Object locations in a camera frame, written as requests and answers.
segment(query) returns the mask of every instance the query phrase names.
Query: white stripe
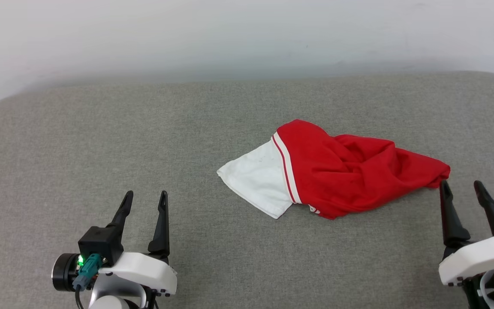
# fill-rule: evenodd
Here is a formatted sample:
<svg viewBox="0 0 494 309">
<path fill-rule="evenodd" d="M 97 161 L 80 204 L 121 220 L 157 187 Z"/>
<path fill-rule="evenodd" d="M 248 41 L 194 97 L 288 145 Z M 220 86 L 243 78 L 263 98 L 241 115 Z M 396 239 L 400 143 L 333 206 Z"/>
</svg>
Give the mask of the white stripe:
<svg viewBox="0 0 494 309">
<path fill-rule="evenodd" d="M 294 198 L 296 203 L 302 204 L 302 202 L 300 201 L 300 196 L 298 196 L 298 190 L 296 190 L 295 176 L 292 173 L 291 157 L 289 155 L 289 151 L 287 150 L 286 145 L 283 143 L 280 135 L 277 132 L 274 133 L 274 139 L 276 140 L 276 143 L 280 147 L 283 153 L 283 157 L 285 158 L 287 179 L 289 180 L 289 187 L 291 188 L 292 197 Z"/>
</svg>

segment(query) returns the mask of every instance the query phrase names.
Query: striped trim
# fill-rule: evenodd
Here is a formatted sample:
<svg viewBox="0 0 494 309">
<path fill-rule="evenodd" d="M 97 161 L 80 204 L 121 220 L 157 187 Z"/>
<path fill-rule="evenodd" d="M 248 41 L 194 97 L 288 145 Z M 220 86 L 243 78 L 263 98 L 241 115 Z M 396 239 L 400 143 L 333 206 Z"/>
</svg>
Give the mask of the striped trim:
<svg viewBox="0 0 494 309">
<path fill-rule="evenodd" d="M 276 147 L 280 151 L 283 160 L 283 170 L 285 172 L 285 179 L 287 181 L 287 188 L 289 190 L 289 194 L 291 195 L 291 199 L 296 204 L 302 204 L 300 201 L 300 196 L 298 195 L 298 190 L 296 190 L 296 182 L 295 176 L 292 172 L 292 164 L 291 157 L 289 155 L 289 151 L 287 150 L 286 145 L 283 143 L 280 135 L 276 132 L 272 136 L 272 140 Z"/>
</svg>

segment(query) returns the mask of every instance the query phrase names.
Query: black cylindrical component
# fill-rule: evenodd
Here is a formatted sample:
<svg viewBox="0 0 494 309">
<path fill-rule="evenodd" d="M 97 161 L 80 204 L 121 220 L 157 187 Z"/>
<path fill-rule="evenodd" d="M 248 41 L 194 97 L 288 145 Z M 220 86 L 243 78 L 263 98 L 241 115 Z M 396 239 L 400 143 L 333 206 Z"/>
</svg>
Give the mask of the black cylindrical component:
<svg viewBox="0 0 494 309">
<path fill-rule="evenodd" d="M 53 286 L 57 291 L 73 292 L 72 282 L 77 277 L 79 254 L 61 254 L 53 266 Z"/>
</svg>

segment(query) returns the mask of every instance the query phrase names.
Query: black cable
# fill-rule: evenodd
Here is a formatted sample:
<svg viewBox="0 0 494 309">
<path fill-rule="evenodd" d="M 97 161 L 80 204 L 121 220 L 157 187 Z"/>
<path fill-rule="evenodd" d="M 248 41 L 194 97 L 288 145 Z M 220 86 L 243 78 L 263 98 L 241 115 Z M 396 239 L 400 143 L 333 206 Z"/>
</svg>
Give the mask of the black cable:
<svg viewBox="0 0 494 309">
<path fill-rule="evenodd" d="M 76 289 L 76 305 L 77 305 L 77 309 L 84 309 L 83 308 L 83 305 L 81 305 L 81 299 L 79 298 L 79 292 L 80 292 L 80 289 L 79 289 L 79 286 L 78 286 L 77 289 Z"/>
</svg>

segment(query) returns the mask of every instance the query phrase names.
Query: white wall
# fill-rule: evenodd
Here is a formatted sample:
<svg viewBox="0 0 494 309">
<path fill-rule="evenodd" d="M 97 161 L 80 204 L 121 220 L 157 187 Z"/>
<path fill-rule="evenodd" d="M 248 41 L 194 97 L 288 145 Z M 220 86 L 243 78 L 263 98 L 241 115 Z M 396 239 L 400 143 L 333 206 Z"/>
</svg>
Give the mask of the white wall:
<svg viewBox="0 0 494 309">
<path fill-rule="evenodd" d="M 0 99 L 104 82 L 494 72 L 494 0 L 0 0 Z"/>
</svg>

